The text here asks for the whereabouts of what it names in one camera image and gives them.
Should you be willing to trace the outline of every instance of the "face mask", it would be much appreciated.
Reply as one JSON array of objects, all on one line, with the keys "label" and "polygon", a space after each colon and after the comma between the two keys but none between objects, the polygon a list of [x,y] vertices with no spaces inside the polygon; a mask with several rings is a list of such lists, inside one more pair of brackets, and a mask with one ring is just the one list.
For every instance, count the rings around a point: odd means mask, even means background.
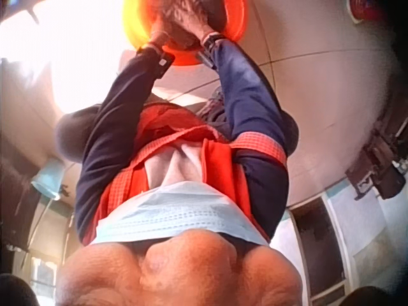
[{"label": "face mask", "polygon": [[235,203],[200,182],[158,187],[127,200],[100,220],[92,244],[169,238],[191,229],[268,245]]}]

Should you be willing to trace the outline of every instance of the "jacket sleeve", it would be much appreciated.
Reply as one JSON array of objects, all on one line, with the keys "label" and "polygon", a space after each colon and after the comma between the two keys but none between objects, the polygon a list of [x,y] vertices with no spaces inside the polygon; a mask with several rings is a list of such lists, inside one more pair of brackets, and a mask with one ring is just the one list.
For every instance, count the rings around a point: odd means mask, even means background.
[{"label": "jacket sleeve", "polygon": [[131,160],[136,127],[159,61],[160,56],[151,49],[132,59],[112,84],[95,118],[76,186],[75,219],[81,241],[105,187]]},{"label": "jacket sleeve", "polygon": [[[234,43],[219,41],[212,49],[225,96],[227,122],[236,140],[247,132],[267,136],[278,150],[286,145],[281,107],[268,80],[254,62]],[[284,213],[289,179],[285,163],[255,150],[237,150],[235,162],[242,165],[252,214],[272,238]]]}]

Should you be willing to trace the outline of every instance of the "bright light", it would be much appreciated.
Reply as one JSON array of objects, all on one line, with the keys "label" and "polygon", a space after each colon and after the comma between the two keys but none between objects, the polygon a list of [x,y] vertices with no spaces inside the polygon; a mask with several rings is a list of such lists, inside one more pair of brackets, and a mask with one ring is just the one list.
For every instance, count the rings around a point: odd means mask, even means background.
[{"label": "bright light", "polygon": [[47,38],[26,11],[0,25],[0,56],[21,62],[23,77],[36,78],[50,59]]},{"label": "bright light", "polygon": [[47,0],[0,25],[0,55],[22,62],[24,77],[51,63],[55,102],[73,112],[102,101],[132,48],[122,28],[121,0]]}]

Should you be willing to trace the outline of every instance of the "orange vest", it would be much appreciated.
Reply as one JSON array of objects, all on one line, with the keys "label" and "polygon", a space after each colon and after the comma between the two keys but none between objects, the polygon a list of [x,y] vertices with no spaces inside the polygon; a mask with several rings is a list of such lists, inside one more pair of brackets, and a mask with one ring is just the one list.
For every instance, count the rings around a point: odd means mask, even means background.
[{"label": "orange vest", "polygon": [[234,150],[249,149],[264,153],[283,165],[286,155],[282,147],[261,133],[246,132],[228,143],[214,128],[192,112],[171,103],[146,106],[140,115],[135,138],[135,156],[130,165],[122,169],[106,187],[94,218],[88,226],[83,243],[96,237],[96,226],[128,199],[149,190],[144,162],[160,148],[176,140],[201,142],[203,183],[228,196],[269,241],[251,214],[251,203],[245,173],[240,164],[233,162]]}]

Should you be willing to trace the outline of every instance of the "window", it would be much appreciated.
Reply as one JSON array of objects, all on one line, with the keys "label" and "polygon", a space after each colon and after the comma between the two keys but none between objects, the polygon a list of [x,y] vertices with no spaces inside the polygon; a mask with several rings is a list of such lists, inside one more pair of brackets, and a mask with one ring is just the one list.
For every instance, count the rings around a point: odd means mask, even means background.
[{"label": "window", "polygon": [[31,288],[41,306],[55,305],[55,282],[58,266],[40,258],[31,258]]}]

